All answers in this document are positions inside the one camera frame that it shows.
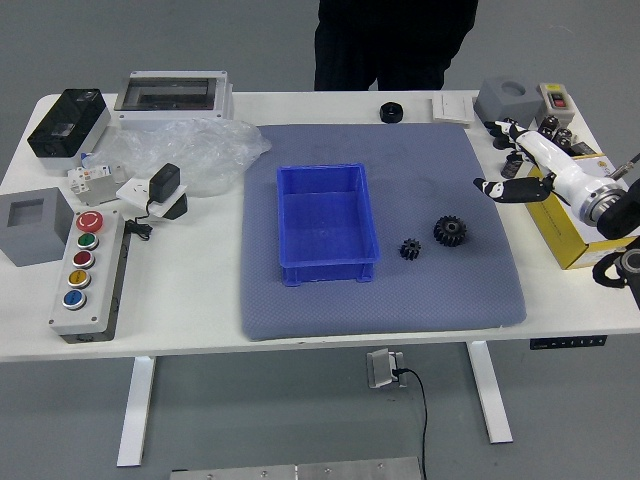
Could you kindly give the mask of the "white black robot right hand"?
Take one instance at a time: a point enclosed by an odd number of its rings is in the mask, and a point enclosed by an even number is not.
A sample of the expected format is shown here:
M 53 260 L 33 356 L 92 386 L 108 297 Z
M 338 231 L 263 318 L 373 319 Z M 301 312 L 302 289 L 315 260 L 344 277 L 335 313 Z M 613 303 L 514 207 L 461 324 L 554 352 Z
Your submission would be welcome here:
M 487 121 L 485 127 L 512 148 L 512 156 L 531 161 L 543 174 L 541 179 L 527 177 L 499 182 L 476 178 L 474 185 L 497 203 L 542 202 L 555 194 L 571 207 L 576 218 L 594 226 L 626 194 L 619 182 L 586 173 L 559 146 L 536 131 L 513 121 Z

